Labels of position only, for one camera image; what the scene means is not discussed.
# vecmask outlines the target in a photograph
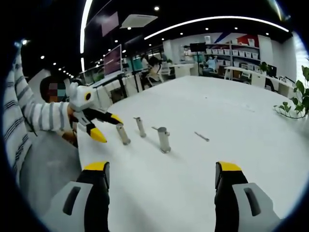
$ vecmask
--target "metal cylinder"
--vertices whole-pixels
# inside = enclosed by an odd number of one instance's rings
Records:
[[[146,137],[146,133],[145,133],[144,126],[143,126],[141,118],[140,117],[135,117],[135,119],[136,119],[136,122],[137,122],[137,126],[139,127],[139,130],[140,130],[140,136],[142,138],[145,138]]]
[[[117,124],[116,125],[116,128],[117,128],[117,131],[121,137],[121,140],[122,140],[122,143],[124,145],[128,145],[130,144],[131,140],[128,138],[127,134],[126,134],[126,131],[125,131],[125,128],[124,128],[124,125],[122,125],[121,123]]]
[[[170,152],[171,148],[169,146],[169,132],[167,132],[166,127],[160,127],[158,129],[159,140],[160,140],[160,150],[163,153]]]

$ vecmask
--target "ceiling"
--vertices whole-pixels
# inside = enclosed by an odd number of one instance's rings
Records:
[[[291,36],[273,26],[240,19],[215,19],[196,22],[180,26],[148,40],[143,38],[169,26],[185,21],[220,15],[238,15],[259,18],[281,25],[291,30],[289,22],[281,22],[275,11],[269,6],[267,0],[234,0],[234,1],[204,1],[180,3],[179,0],[112,0],[108,5],[107,0],[93,0],[87,24],[94,22],[95,16],[99,15],[103,6],[105,11],[118,12],[119,23],[130,14],[155,15],[155,21],[143,28],[132,28],[132,30],[116,27],[105,37],[100,36],[100,31],[87,26],[85,30],[84,53],[80,54],[80,27],[84,10],[85,0],[56,0],[45,9],[40,17],[33,18],[29,27],[26,39],[30,40],[22,49],[23,68],[26,76],[34,76],[42,68],[51,70],[52,73],[66,76],[62,71],[65,69],[76,76],[82,71],[81,57],[84,57],[85,67],[90,68],[92,61],[99,60],[108,49],[112,49],[119,43],[126,49],[128,56],[145,51],[152,46],[162,44],[165,40],[175,39],[181,36],[188,36],[212,32],[235,32],[238,33],[263,34],[279,42],[285,41]],[[159,6],[160,10],[155,11],[154,7]],[[136,41],[131,45],[125,43],[133,38]]]

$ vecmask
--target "striped shirt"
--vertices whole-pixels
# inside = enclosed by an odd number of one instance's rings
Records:
[[[31,146],[25,118],[38,131],[71,130],[67,113],[68,102],[35,102],[33,92],[25,80],[20,49],[6,78],[4,92],[3,137],[9,165],[19,183],[19,172]]]

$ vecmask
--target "white table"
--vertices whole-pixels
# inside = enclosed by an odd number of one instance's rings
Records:
[[[240,71],[240,72],[244,72],[244,73],[247,73],[247,74],[251,74],[251,77],[252,77],[251,84],[253,86],[264,88],[265,87],[265,79],[267,78],[274,83],[278,83],[278,85],[279,85],[278,93],[279,94],[281,94],[285,97],[288,97],[288,98],[291,98],[291,97],[294,96],[294,92],[293,92],[294,87],[291,84],[283,82],[279,79],[276,79],[276,78],[273,78],[273,77],[270,77],[270,76],[267,76],[267,75],[264,75],[264,74],[260,74],[258,72],[252,71],[252,70],[242,69],[242,68],[239,68],[239,67],[230,66],[230,67],[225,67],[225,69],[226,69],[226,71],[225,71],[224,79],[227,79],[227,78],[232,79],[233,78],[233,74],[229,70]]]
[[[108,160],[109,227],[113,232],[204,232],[215,228],[215,163],[240,166],[273,200],[281,218],[300,197],[309,174],[309,143],[272,107],[282,95],[243,83],[186,76],[112,105],[131,144],[115,125],[95,121],[108,142],[78,131],[82,167]],[[133,117],[147,133],[142,139]],[[172,151],[158,148],[157,131],[170,132]],[[197,131],[210,139],[206,142]]]
[[[198,75],[197,63],[191,64],[173,64],[170,67],[175,69],[175,77],[184,77],[190,75]]]

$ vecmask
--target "led light strip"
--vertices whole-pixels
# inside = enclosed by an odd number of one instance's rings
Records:
[[[289,30],[284,28],[284,27],[281,27],[281,26],[279,26],[277,24],[274,24],[274,23],[271,23],[271,22],[268,22],[268,21],[265,21],[265,20],[262,20],[262,19],[258,19],[258,18],[250,18],[250,17],[243,17],[243,16],[215,16],[215,17],[198,18],[198,19],[194,19],[194,20],[190,20],[190,21],[187,21],[187,22],[176,24],[174,26],[165,28],[163,30],[157,31],[156,33],[148,35],[148,36],[146,36],[144,38],[144,40],[148,40],[149,38],[151,38],[151,37],[153,37],[155,35],[158,35],[158,34],[164,32],[164,31],[167,31],[167,30],[170,30],[170,29],[173,29],[173,28],[176,28],[176,27],[180,27],[180,26],[183,26],[183,25],[186,25],[186,24],[200,22],[200,21],[205,21],[205,20],[226,19],[226,18],[229,18],[229,19],[246,19],[246,20],[256,21],[256,22],[260,22],[260,23],[266,23],[266,24],[269,24],[271,26],[277,27],[277,28],[279,28],[279,29],[281,29],[281,30],[283,30],[285,32],[289,32]]]

